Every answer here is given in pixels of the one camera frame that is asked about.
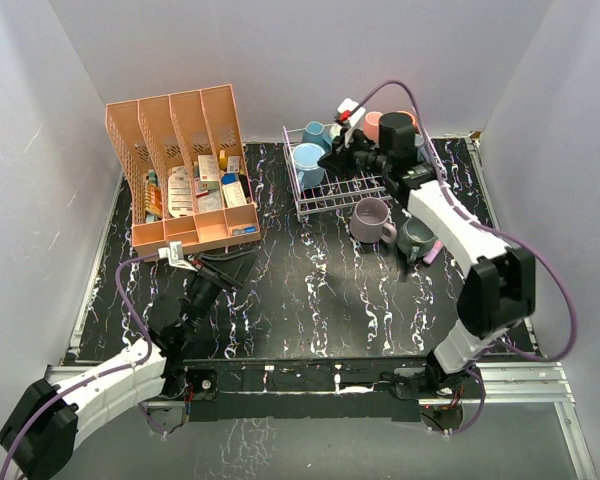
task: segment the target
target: black marble table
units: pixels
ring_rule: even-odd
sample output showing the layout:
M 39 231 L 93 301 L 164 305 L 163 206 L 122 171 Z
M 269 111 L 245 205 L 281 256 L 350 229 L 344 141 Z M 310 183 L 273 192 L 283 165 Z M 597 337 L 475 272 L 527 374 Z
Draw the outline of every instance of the black marble table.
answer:
M 466 140 L 438 139 L 435 145 L 456 196 L 491 225 Z M 245 287 L 221 294 L 202 322 L 195 358 L 420 356 L 445 337 L 456 321 L 462 287 L 461 271 L 448 252 L 431 266 L 408 268 L 395 246 L 361 245 L 351 238 L 350 210 L 299 222 L 282 144 L 248 144 L 245 152 L 262 230 L 255 244 L 260 255 Z M 107 360 L 139 338 L 114 285 L 118 264 L 135 256 L 130 207 L 123 182 L 90 287 L 80 347 L 67 353 L 65 364 Z M 392 209 L 398 226 L 407 215 Z M 185 276 L 160 262 L 135 265 L 122 279 L 146 321 L 156 295 L 183 294 Z M 510 339 L 533 351 L 525 325 L 512 330 Z

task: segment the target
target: white wall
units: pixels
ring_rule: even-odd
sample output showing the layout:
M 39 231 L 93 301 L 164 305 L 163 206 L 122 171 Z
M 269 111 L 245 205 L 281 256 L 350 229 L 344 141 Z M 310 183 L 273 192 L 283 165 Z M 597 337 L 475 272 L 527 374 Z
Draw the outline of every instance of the white wall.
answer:
M 600 1 L 554 4 L 481 151 L 503 227 L 544 251 L 575 294 L 580 337 L 564 364 L 600 473 Z M 541 346 L 556 351 L 566 309 L 540 280 L 534 324 Z
M 51 0 L 105 103 L 232 83 L 245 139 L 387 78 L 434 133 L 483 130 L 549 0 Z M 408 105 L 393 87 L 371 104 Z
M 67 346 L 118 172 L 48 2 L 0 0 L 0 428 Z

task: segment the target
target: gray mug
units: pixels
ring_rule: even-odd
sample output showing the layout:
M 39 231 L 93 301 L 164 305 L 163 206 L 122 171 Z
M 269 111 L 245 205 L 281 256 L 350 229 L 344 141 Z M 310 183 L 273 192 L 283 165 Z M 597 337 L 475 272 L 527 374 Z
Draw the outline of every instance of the gray mug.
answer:
M 389 207 L 379 198 L 364 198 L 353 209 L 349 232 L 361 243 L 396 241 L 398 232 L 389 222 Z
M 398 248 L 410 264 L 429 253 L 435 243 L 435 234 L 417 217 L 409 218 L 398 232 Z

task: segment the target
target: mug handle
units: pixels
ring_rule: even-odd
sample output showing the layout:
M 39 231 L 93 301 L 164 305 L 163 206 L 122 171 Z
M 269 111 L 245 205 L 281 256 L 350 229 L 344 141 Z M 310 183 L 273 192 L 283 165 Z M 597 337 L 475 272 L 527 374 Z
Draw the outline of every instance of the mug handle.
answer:
M 296 173 L 298 174 L 298 185 L 300 186 L 300 194 L 302 194 L 302 191 L 304 190 L 304 187 L 302 186 L 302 179 L 304 178 L 304 172 L 296 171 Z
M 387 232 L 385 235 L 382 235 L 382 237 L 380 237 L 382 240 L 385 241 L 385 243 L 393 243 L 396 241 L 396 238 L 398 237 L 398 231 L 396 230 L 395 225 L 387 222 L 382 226 L 382 229 L 385 232 Z

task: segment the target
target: tabletop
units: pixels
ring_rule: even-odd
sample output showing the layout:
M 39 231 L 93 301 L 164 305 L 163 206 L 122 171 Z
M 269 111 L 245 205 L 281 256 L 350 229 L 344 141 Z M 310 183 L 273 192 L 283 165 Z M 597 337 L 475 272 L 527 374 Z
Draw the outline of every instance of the tabletop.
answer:
M 455 195 L 492 225 L 468 141 L 434 143 Z M 349 236 L 351 209 L 298 221 L 282 144 L 247 144 L 245 157 L 262 232 L 248 246 L 259 257 L 244 288 L 220 294 L 201 322 L 194 358 L 419 356 L 447 335 L 457 319 L 462 274 L 446 250 L 430 266 L 407 266 L 395 246 L 363 245 Z M 391 210 L 398 227 L 408 215 L 395 205 Z M 140 338 L 114 283 L 116 267 L 133 256 L 131 195 L 123 181 L 89 286 L 80 346 L 67 352 L 65 364 L 105 361 Z M 122 280 L 146 321 L 156 295 L 183 295 L 186 275 L 166 262 L 143 263 Z M 526 325 L 509 337 L 533 351 Z

